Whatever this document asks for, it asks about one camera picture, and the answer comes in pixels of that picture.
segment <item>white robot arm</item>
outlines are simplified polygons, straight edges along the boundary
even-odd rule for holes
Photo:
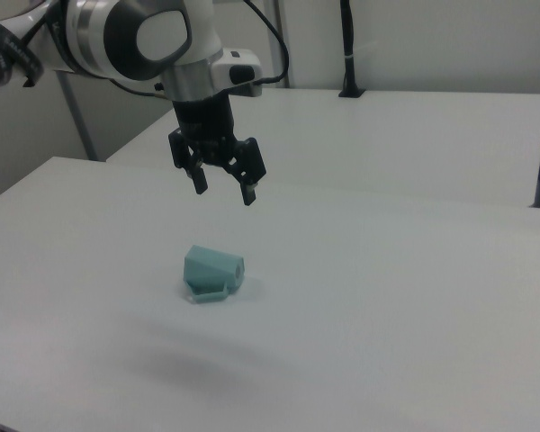
[[[180,129],[170,136],[175,166],[208,187],[202,164],[224,168],[241,185],[244,203],[266,174],[255,139],[233,133],[229,93],[264,83],[257,56],[224,49],[213,25],[212,0],[46,0],[0,22],[0,85],[43,69],[93,78],[158,78]]]

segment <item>white wall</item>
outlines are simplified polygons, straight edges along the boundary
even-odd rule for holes
[[[338,0],[283,0],[292,86],[340,88]],[[540,0],[355,0],[359,84],[540,93]]]
[[[0,0],[0,19],[28,3]],[[0,194],[53,156],[86,157],[56,76],[45,74],[32,89],[0,88]]]
[[[264,8],[262,0],[254,3]],[[265,73],[273,75],[272,52],[264,23],[241,1],[214,7],[216,29],[224,46],[253,50],[260,57]],[[172,109],[168,101],[127,94],[106,81],[81,76],[72,76],[70,80],[101,160],[106,160]],[[151,85],[136,85],[136,88],[152,90]],[[167,136],[164,142],[168,145]]]

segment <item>white table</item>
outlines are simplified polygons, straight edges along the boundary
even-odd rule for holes
[[[311,185],[527,207],[540,165],[540,95],[268,89],[232,99],[239,139],[256,137],[268,176]],[[174,169],[173,112],[108,159]],[[185,181],[185,175],[179,176]]]
[[[540,210],[53,159],[0,197],[0,423],[540,431]],[[192,244],[241,254],[194,305]]]

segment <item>light blue 3d printed part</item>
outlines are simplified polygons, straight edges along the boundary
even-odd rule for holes
[[[184,281],[195,302],[219,302],[244,282],[244,258],[192,246],[184,259]]]

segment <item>plastic block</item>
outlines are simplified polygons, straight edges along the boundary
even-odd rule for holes
[[[184,259],[184,281],[195,302],[219,302],[244,282],[244,258],[192,246]]]

